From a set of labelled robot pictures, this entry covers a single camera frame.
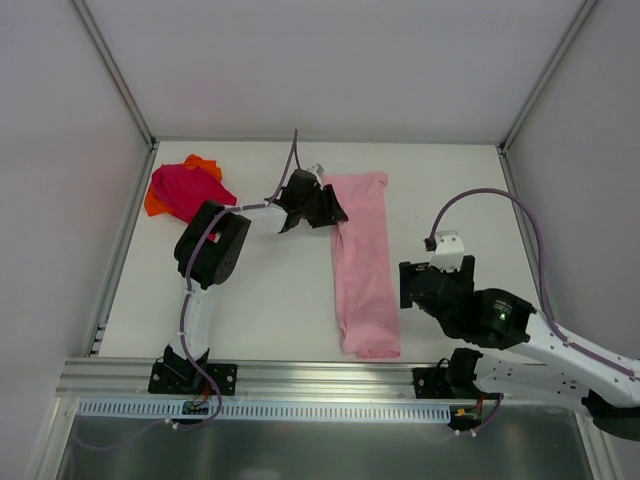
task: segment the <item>black mounting bracket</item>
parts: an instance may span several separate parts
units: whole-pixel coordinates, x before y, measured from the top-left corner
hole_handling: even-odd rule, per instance
[[[223,396],[233,396],[236,393],[236,379],[238,376],[238,365],[233,363],[205,363],[204,370],[213,378],[220,388]],[[176,381],[173,372],[164,363],[162,358],[156,360],[151,368],[149,378],[149,393],[165,395],[198,395],[203,392],[206,382],[201,379],[196,386]]]
[[[446,379],[447,367],[417,367],[411,370],[413,391],[419,400],[476,400],[478,396],[455,394]],[[484,394],[488,400],[497,400],[498,394]]]

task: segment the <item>cable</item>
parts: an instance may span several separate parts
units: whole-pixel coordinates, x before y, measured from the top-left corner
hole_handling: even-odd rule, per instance
[[[480,394],[480,396],[478,397],[478,400],[476,401],[476,404],[471,410],[480,409],[480,411],[482,411],[483,405],[484,405],[484,393]]]
[[[134,440],[136,440],[138,437],[140,437],[142,434],[144,434],[147,431],[151,430],[155,426],[158,426],[158,425],[161,425],[161,424],[170,423],[172,425],[172,428],[175,429],[175,430],[193,430],[193,429],[196,429],[196,428],[200,428],[200,427],[209,425],[211,422],[213,422],[216,419],[216,417],[218,415],[220,415],[220,412],[222,411],[222,394],[220,392],[220,388],[218,387],[218,384],[215,382],[215,380],[202,367],[200,367],[200,365],[198,365],[196,360],[193,358],[193,355],[191,355],[191,352],[189,351],[189,348],[187,346],[187,342],[185,340],[186,335],[185,335],[184,332],[186,332],[186,314],[187,314],[187,310],[188,310],[188,307],[189,307],[189,301],[191,300],[191,296],[193,295],[193,288],[192,288],[193,284],[191,282],[191,270],[193,269],[193,264],[195,263],[195,259],[198,256],[198,253],[200,252],[200,249],[202,248],[202,245],[204,245],[204,242],[207,240],[209,234],[214,229],[216,224],[222,219],[222,217],[224,217],[227,213],[240,212],[240,211],[244,211],[244,210],[256,210],[256,209],[260,209],[260,208],[266,208],[268,205],[270,205],[277,198],[278,194],[280,193],[280,190],[282,189],[282,186],[284,185],[284,181],[285,181],[285,179],[287,177],[287,174],[289,173],[289,167],[291,166],[291,160],[292,160],[294,154],[295,154],[296,160],[297,160],[297,148],[298,148],[297,147],[297,142],[298,142],[298,130],[296,129],[294,131],[293,141],[291,143],[291,149],[289,151],[289,156],[287,158],[287,163],[286,163],[284,171],[282,173],[282,177],[280,178],[280,182],[278,183],[278,186],[276,187],[276,190],[273,193],[273,195],[271,195],[271,197],[267,198],[265,200],[265,202],[263,202],[263,203],[257,203],[257,204],[245,205],[245,206],[237,206],[237,207],[227,207],[227,208],[223,209],[221,212],[219,212],[217,215],[215,215],[213,217],[213,219],[211,220],[211,222],[209,223],[209,225],[207,226],[207,228],[204,230],[204,232],[200,236],[200,238],[198,239],[198,242],[196,243],[196,245],[195,245],[195,247],[193,249],[193,252],[191,253],[191,257],[189,257],[189,262],[187,263],[187,269],[185,271],[185,280],[186,280],[186,284],[187,284],[187,293],[184,296],[184,299],[182,301],[182,308],[180,309],[180,326],[179,326],[179,330],[178,330],[180,332],[180,345],[182,346],[182,349],[184,350],[184,353],[185,353],[189,363],[193,366],[193,368],[195,368],[195,370],[200,375],[202,375],[202,378],[205,379],[207,384],[211,386],[211,389],[216,394],[216,398],[218,400],[218,402],[217,402],[218,405],[216,407],[215,412],[212,415],[210,415],[207,418],[205,418],[204,420],[202,420],[201,422],[196,423],[196,424],[192,424],[192,425],[184,425],[184,424],[175,423],[175,422],[172,422],[170,419],[153,420],[153,421],[149,422],[147,425],[145,425],[144,427],[142,427],[140,430],[138,430],[134,435],[129,437],[127,440],[125,440],[123,442],[120,442],[120,443],[116,443],[114,445],[107,445],[107,446],[90,445],[90,444],[86,443],[85,441],[83,441],[82,439],[80,439],[80,437],[77,434],[78,426],[80,425],[80,419],[78,418],[76,420],[76,422],[74,422],[74,426],[73,426],[73,429],[72,429],[72,432],[71,432],[71,438],[80,447],[85,448],[87,450],[97,451],[97,452],[108,452],[108,451],[112,451],[112,450],[117,450],[117,449],[119,449],[121,447],[125,447],[125,446],[129,445]]]
[[[496,418],[496,413],[498,413],[498,410],[500,410],[500,406],[502,405],[503,399],[504,399],[504,395],[501,393],[500,395],[498,395],[498,400],[496,401],[496,404],[493,407],[493,410],[491,410],[491,413],[487,416],[485,420],[482,421],[480,425],[478,425],[476,428],[470,428],[469,430],[464,430],[462,432],[459,430],[456,430],[455,432],[456,437],[461,435],[471,435],[472,437],[475,437],[480,430],[482,430],[483,428],[486,428],[487,425],[493,422],[493,420]]]
[[[201,407],[202,405],[207,403],[210,396],[211,396],[211,385],[207,384],[207,386],[204,388],[204,390],[201,393],[193,397],[193,400],[191,400],[191,404],[193,407]]]
[[[429,376],[425,379],[424,384],[425,385],[429,385],[429,382],[431,381],[431,379],[434,377],[434,375],[438,372],[438,370],[440,370],[440,368],[442,367],[442,364],[444,362],[449,363],[449,359],[448,358],[441,358],[440,361],[438,363],[436,363],[435,368],[431,371],[431,373],[429,374]]]
[[[438,229],[438,225],[440,224],[442,217],[444,216],[446,211],[449,209],[449,207],[451,207],[454,203],[456,203],[459,200],[462,200],[465,197],[469,197],[471,195],[477,195],[480,193],[489,193],[489,194],[499,195],[501,197],[508,198],[514,204],[516,204],[520,208],[520,210],[522,210],[525,213],[525,215],[529,218],[529,221],[531,222],[531,225],[533,227],[533,232],[536,237],[536,243],[538,245],[538,284],[540,288],[540,302],[542,303],[542,312],[544,313],[545,320],[547,321],[547,324],[549,325],[549,328],[551,329],[551,331],[565,345],[573,348],[574,350],[577,350],[578,352],[584,354],[585,356],[597,362],[602,363],[603,365],[606,365],[610,368],[613,368],[614,370],[617,370],[620,373],[623,373],[628,377],[635,378],[635,372],[632,369],[623,367],[622,365],[618,365],[616,362],[613,362],[608,358],[603,357],[602,355],[592,352],[591,350],[589,350],[586,347],[583,347],[582,345],[571,342],[569,338],[562,332],[562,330],[560,330],[558,323],[556,322],[555,317],[553,316],[553,312],[551,311],[551,304],[549,302],[549,295],[547,292],[546,256],[545,256],[544,241],[542,238],[540,225],[538,224],[538,221],[534,216],[533,212],[531,211],[531,209],[529,209],[529,207],[518,197],[516,197],[515,195],[509,192],[505,192],[504,190],[499,190],[497,188],[475,188],[473,190],[462,192],[456,195],[455,197],[453,197],[451,200],[449,200],[444,205],[444,207],[442,207],[440,212],[438,212],[438,215],[436,216],[436,219],[433,222],[433,227],[431,227],[431,234],[429,235],[429,239],[435,240],[435,234],[436,234],[436,230]]]
[[[293,158],[294,154],[296,157],[296,164],[298,165],[298,168],[300,168],[300,162],[298,161],[297,152],[298,152],[298,129],[296,128],[293,131],[293,141],[291,142],[291,150],[289,150],[289,157],[287,158],[287,163],[284,167],[284,171],[282,172],[280,183],[278,183],[278,186],[276,187],[276,190],[273,192],[273,195],[271,195],[269,198],[266,198],[265,201],[269,203],[273,203],[273,201],[278,197],[278,194],[280,193],[280,189],[284,185],[284,181],[287,178],[287,174],[289,173],[289,166],[291,165],[291,159]]]
[[[298,158],[298,129],[294,131],[293,144],[295,146],[293,150],[293,154],[295,155],[295,158],[296,158],[296,167],[302,170],[302,167],[300,166],[300,159]]]

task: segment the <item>pink towel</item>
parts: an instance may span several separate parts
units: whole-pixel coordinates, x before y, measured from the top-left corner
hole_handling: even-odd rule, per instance
[[[327,175],[323,182],[333,185],[349,216],[331,234],[342,351],[358,358],[398,357],[400,325],[384,204],[387,174]]]

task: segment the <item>orange cloth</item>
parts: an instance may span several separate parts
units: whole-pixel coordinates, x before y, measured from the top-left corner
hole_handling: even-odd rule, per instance
[[[196,167],[203,168],[213,175],[216,180],[219,182],[222,181],[222,170],[220,170],[215,160],[205,160],[198,155],[191,154],[182,162],[182,165],[186,166],[189,170],[193,170]],[[160,215],[161,213],[171,213],[171,209],[156,196],[151,188],[151,184],[149,184],[147,196],[144,197],[144,209],[150,217]]]

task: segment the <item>pink cloth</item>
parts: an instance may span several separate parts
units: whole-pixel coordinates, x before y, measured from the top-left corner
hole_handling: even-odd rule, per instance
[[[185,165],[162,165],[151,175],[154,193],[171,214],[189,223],[205,200],[221,205],[235,205],[238,201],[204,168]]]
[[[383,172],[327,175],[349,221],[333,227],[331,256],[342,351],[359,358],[400,356],[398,304],[391,284]]]

